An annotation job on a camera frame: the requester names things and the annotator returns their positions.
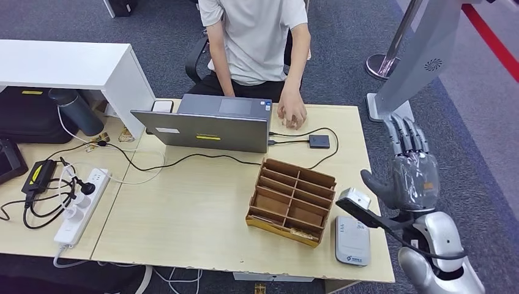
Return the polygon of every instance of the robot finger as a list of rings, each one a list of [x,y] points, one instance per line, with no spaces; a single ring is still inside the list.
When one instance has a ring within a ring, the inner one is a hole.
[[[420,134],[418,134],[414,122],[409,118],[404,118],[404,123],[411,134],[411,141],[413,142],[414,150],[422,151],[422,140],[420,139]]]
[[[384,124],[386,125],[387,131],[389,132],[389,139],[391,140],[391,147],[393,148],[393,152],[396,156],[402,155],[403,150],[400,145],[400,139],[398,139],[397,130],[395,129],[393,122],[389,118],[386,118],[384,119]]]
[[[393,183],[384,183],[373,176],[368,170],[361,170],[360,177],[364,184],[380,199],[389,209],[398,209],[397,198]]]
[[[422,150],[425,153],[429,153],[429,142],[427,141],[427,138],[425,138],[424,132],[419,126],[415,126],[415,128],[416,132],[418,132],[418,135],[420,136],[420,140],[422,140]]]
[[[405,153],[413,150],[413,144],[411,143],[411,138],[409,137],[409,132],[407,131],[407,128],[405,127],[404,125],[404,120],[402,120],[402,118],[393,113],[391,115],[391,119],[397,124],[398,126],[398,131],[400,132],[400,135],[402,137],[402,142],[403,142],[403,150]]]

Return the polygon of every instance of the white shelf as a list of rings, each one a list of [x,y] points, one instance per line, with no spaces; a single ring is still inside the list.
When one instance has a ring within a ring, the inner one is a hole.
[[[101,90],[136,138],[130,110],[150,110],[155,95],[127,43],[0,40],[2,86]]]

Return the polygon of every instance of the yellow label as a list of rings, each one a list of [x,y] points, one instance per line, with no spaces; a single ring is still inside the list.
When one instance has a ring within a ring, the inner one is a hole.
[[[22,94],[30,94],[30,95],[41,95],[43,94],[42,91],[22,91]]]
[[[197,139],[207,139],[207,140],[221,140],[218,137],[207,137],[207,136],[196,136]]]
[[[36,168],[36,171],[34,172],[34,174],[32,175],[32,179],[31,181],[29,182],[29,185],[32,185],[34,184],[34,182],[36,182],[36,179],[38,178],[38,176],[40,175],[40,172],[42,171],[42,166],[40,165],[38,168]]]

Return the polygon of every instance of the wooden desk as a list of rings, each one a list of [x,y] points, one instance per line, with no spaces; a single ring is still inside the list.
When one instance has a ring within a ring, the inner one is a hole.
[[[132,143],[119,143],[117,138],[121,133],[123,125],[119,119],[108,118],[105,124],[105,132],[111,138],[111,143],[117,144],[121,148],[133,149],[136,148],[138,141]],[[80,145],[77,139],[73,139],[67,144],[63,145],[44,145],[44,144],[20,144],[18,147],[27,162],[29,171],[35,162],[46,159],[50,154],[67,148],[73,148]],[[80,148],[74,151],[60,154],[63,158],[70,163],[74,162],[90,162],[91,164],[100,168],[107,168],[113,173],[113,176],[118,179],[122,179],[128,169],[128,162],[123,158],[122,154],[118,151],[109,149],[97,148],[91,153],[86,153],[84,148]],[[59,178],[61,174],[62,165],[58,165],[54,178]],[[87,165],[76,165],[77,175],[81,179],[86,179],[92,170],[92,167]],[[21,192],[21,188],[28,177],[28,172],[18,178],[12,179],[2,185],[0,185],[0,203],[6,203],[14,200],[25,199],[25,194]],[[51,184],[52,187],[57,187],[57,183]],[[70,250],[66,250],[63,257],[77,258],[88,260],[91,258],[92,252],[94,251],[95,244],[101,234],[105,221],[108,217],[108,213],[112,207],[114,199],[119,192],[120,184],[115,181],[110,181],[106,187],[105,193],[100,199],[93,215],[86,227],[80,242]],[[49,190],[48,192],[39,195],[40,198],[48,197],[56,194],[56,190]],[[59,205],[59,197],[50,199],[42,202],[36,202],[35,209],[39,213],[46,213],[54,209]],[[59,226],[62,223],[61,216],[58,217],[50,225],[38,229],[30,230],[23,225],[23,203],[9,205],[6,207],[6,211],[11,217],[10,221],[0,221],[0,235],[2,241],[0,242],[0,252],[6,254],[21,254],[21,255],[36,255],[54,257],[58,251],[58,244],[54,242],[54,235],[58,231]],[[29,225],[42,224],[46,219],[38,219],[32,214],[28,213]]]
[[[336,177],[336,197],[343,189],[356,187],[372,198],[370,209],[379,213],[377,199],[364,186],[359,174],[370,165],[357,108],[308,105],[307,109],[308,121],[302,129],[287,130],[273,117],[271,130],[301,134],[319,127],[333,129],[339,136],[339,152],[315,170]],[[330,141],[332,149],[310,150],[306,144],[273,146],[267,156],[309,167],[333,152],[335,138],[332,134]],[[139,148],[164,150],[168,162],[191,153],[229,154],[258,163],[264,156],[165,146],[149,135],[142,137]],[[148,154],[136,154],[133,162],[139,167],[153,165]],[[368,266],[360,268],[336,261],[334,221],[337,215],[346,213],[335,205],[323,241],[316,249],[248,227],[245,215],[258,171],[257,166],[239,164],[231,159],[194,157],[164,169],[146,184],[122,186],[92,259],[345,280],[327,281],[327,292],[355,281],[394,282],[382,230],[370,232],[372,259]],[[147,176],[130,167],[125,180],[141,181]]]

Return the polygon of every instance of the black case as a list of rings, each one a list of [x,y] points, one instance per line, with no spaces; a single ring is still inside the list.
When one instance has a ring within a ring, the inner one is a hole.
[[[72,139],[59,122],[58,106],[47,88],[7,87],[0,92],[0,137],[15,143],[63,144]],[[67,130],[78,127],[63,113]]]

